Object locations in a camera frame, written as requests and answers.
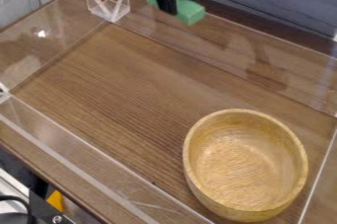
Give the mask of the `light wooden bowl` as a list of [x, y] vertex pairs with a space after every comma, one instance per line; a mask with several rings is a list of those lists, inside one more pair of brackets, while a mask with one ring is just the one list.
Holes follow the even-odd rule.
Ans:
[[308, 178], [304, 145], [270, 115], [228, 109], [206, 115], [182, 143], [189, 189], [216, 215], [238, 222], [272, 219], [298, 197]]

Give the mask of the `green rectangular block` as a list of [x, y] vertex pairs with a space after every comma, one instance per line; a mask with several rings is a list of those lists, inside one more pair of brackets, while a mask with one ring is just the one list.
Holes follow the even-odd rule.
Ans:
[[174, 0], [176, 14], [173, 15], [188, 26], [194, 25], [205, 17], [205, 7], [190, 0]]

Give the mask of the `yellow warning label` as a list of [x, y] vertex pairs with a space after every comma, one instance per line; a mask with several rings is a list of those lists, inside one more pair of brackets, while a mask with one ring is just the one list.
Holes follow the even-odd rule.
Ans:
[[47, 199], [47, 202], [57, 211], [62, 211], [62, 196], [57, 190], [52, 192]]

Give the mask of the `clear acrylic corner bracket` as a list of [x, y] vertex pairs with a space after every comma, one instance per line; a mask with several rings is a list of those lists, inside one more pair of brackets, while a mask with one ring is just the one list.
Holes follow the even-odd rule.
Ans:
[[85, 0], [88, 11], [109, 23], [130, 12], [130, 0]]

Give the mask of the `clear acrylic tray wall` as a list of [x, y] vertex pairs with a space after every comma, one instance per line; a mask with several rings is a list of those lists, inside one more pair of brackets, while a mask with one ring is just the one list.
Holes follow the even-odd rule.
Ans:
[[[148, 0], [116, 23], [56, 0], [0, 33], [0, 88], [0, 147], [102, 224], [337, 224], [337, 52], [214, 15], [188, 26]], [[185, 135], [228, 109], [274, 117], [308, 156], [260, 222], [216, 215], [185, 180]]]

